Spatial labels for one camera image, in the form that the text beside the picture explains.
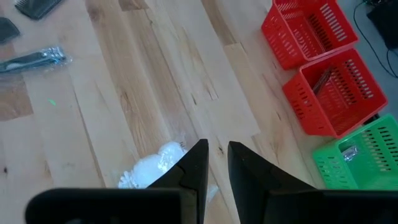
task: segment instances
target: red basket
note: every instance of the red basket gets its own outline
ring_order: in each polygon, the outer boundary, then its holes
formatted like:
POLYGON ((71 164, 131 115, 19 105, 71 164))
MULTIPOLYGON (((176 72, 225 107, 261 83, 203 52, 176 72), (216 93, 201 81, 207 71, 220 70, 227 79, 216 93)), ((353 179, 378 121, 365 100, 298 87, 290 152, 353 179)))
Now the red basket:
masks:
POLYGON ((387 99, 355 49, 304 65, 283 91, 307 134, 342 138, 387 105, 387 99), (315 96, 325 71, 330 79, 315 96))
POLYGON ((274 0, 261 28, 285 70, 358 41, 336 1, 274 0))

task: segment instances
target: green basket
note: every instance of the green basket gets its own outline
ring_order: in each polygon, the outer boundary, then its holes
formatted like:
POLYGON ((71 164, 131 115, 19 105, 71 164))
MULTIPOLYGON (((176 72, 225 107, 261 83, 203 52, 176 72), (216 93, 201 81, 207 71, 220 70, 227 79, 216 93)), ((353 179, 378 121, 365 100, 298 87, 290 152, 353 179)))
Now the green basket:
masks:
POLYGON ((398 190, 397 121, 383 116, 319 148, 313 158, 328 189, 398 190))

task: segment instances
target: basket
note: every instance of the basket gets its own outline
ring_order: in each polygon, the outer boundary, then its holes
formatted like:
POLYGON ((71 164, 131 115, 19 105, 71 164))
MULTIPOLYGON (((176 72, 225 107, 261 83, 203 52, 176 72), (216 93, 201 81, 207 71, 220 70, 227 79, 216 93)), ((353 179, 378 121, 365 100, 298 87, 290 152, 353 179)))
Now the basket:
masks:
POLYGON ((336 1, 274 0, 262 31, 285 70, 358 41, 336 1))
POLYGON ((342 138, 384 106, 387 99, 355 49, 310 62, 283 86, 304 131, 342 138), (312 88, 329 70, 330 79, 318 95, 312 88))
POLYGON ((313 153, 328 189, 398 190, 398 125, 383 116, 313 153), (356 155, 344 157, 354 146, 356 155))

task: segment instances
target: wooden floor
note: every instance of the wooden floor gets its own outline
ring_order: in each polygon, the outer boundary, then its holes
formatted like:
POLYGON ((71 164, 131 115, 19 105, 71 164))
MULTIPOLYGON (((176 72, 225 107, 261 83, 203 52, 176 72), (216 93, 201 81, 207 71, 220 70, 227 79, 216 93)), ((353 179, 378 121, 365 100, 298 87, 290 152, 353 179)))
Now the wooden floor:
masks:
POLYGON ((122 171, 181 136, 210 142, 206 223, 239 223, 228 141, 323 187, 261 34, 269 0, 67 0, 32 22, 0 2, 22 36, 0 60, 60 44, 73 62, 0 80, 0 219, 53 187, 115 187, 122 171))

